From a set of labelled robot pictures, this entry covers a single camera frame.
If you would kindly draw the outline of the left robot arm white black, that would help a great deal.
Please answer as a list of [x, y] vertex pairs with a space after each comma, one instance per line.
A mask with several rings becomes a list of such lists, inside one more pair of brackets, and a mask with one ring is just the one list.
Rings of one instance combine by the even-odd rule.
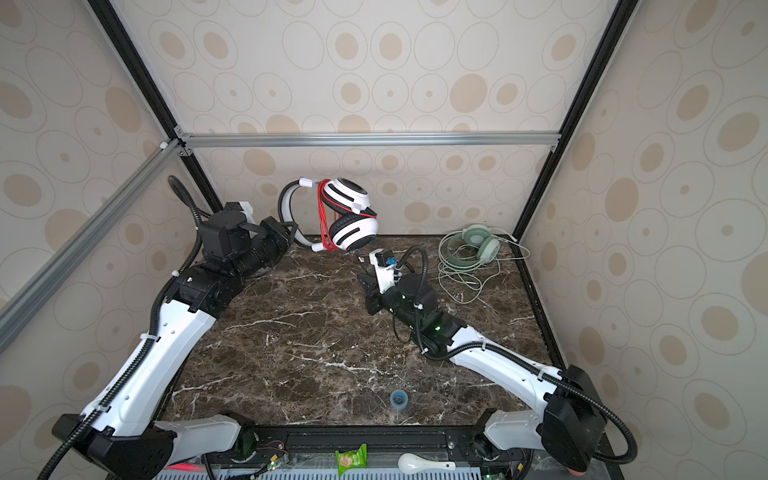
[[298, 226], [273, 217], [255, 224], [235, 202], [204, 215], [177, 177], [167, 182], [193, 216], [192, 251], [161, 287], [149, 328], [118, 373], [81, 413], [55, 423], [52, 433], [61, 444], [41, 479], [50, 478], [71, 451], [118, 479], [152, 479], [169, 465], [230, 450], [239, 438], [243, 425], [232, 416], [160, 422], [155, 415], [193, 347], [247, 281], [278, 264]]

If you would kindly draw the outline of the white black headphones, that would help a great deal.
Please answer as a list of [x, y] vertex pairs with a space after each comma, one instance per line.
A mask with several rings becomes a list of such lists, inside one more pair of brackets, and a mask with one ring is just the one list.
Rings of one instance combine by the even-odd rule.
[[299, 189], [317, 193], [320, 241], [308, 240], [297, 228], [295, 242], [314, 252], [354, 251], [368, 245], [378, 235], [377, 213], [371, 208], [368, 192], [357, 183], [337, 177], [314, 181], [302, 177], [286, 185], [279, 197], [280, 221], [294, 221], [291, 200]]

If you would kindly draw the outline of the green headphones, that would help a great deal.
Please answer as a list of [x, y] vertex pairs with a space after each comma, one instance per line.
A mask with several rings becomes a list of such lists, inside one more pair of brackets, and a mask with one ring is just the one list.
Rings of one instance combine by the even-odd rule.
[[483, 224], [472, 224], [464, 228], [461, 239], [466, 245], [477, 249], [476, 261], [479, 265], [494, 260], [501, 247], [501, 241]]

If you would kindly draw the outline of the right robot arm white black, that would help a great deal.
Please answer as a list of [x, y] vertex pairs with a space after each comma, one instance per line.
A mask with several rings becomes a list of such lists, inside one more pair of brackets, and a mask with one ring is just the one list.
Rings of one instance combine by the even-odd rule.
[[386, 312], [408, 328], [409, 341], [434, 362], [450, 361], [502, 387], [527, 405], [517, 412], [492, 411], [474, 440], [484, 455], [501, 450], [544, 450], [574, 473], [591, 462], [626, 465], [639, 446], [628, 425], [599, 398], [589, 375], [532, 361], [490, 340], [441, 308], [427, 281], [421, 246], [400, 258], [375, 249], [361, 258], [357, 277], [369, 314]]

